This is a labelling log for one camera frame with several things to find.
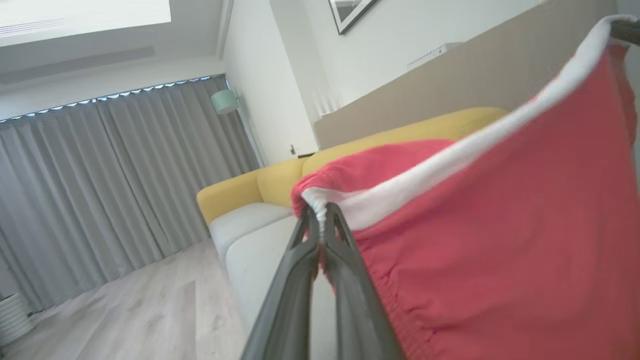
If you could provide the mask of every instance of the framed picture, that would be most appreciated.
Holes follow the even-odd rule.
[[[378,0],[329,0],[338,34],[344,35]]]

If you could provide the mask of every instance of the yellow sofa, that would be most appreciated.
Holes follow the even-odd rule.
[[[296,226],[289,194],[305,175],[339,157],[370,147],[427,138],[458,139],[505,114],[474,108],[385,131],[285,161],[203,189],[198,193],[220,265],[227,273],[242,325],[250,333],[282,254]],[[311,358],[337,358],[336,309],[332,286],[324,276],[314,281],[311,307]]]
[[[506,114],[499,108],[472,108],[371,135],[320,151],[309,158],[293,159],[258,169],[204,188],[198,205],[207,224],[237,208],[254,202],[291,207],[289,194],[305,175],[330,161],[388,143],[429,138],[459,139]]]

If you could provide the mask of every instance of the air vent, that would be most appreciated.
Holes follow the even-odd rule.
[[[64,26],[65,19],[48,19],[35,22],[25,22],[9,26],[0,26],[0,38],[35,33],[38,31],[49,31]]]

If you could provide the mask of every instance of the light gray sofa cushion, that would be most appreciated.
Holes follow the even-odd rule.
[[[213,220],[209,225],[209,232],[222,266],[226,263],[225,258],[229,247],[236,240],[291,214],[291,209],[282,206],[254,202]]]
[[[227,252],[229,279],[247,335],[258,317],[297,221],[294,216],[277,221],[242,237]],[[310,331],[311,359],[336,359],[335,296],[323,274],[317,277],[312,291]]]

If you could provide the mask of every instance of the beige partition wall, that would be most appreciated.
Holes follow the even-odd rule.
[[[322,148],[474,106],[513,110],[543,88],[615,0],[551,0],[331,113]]]

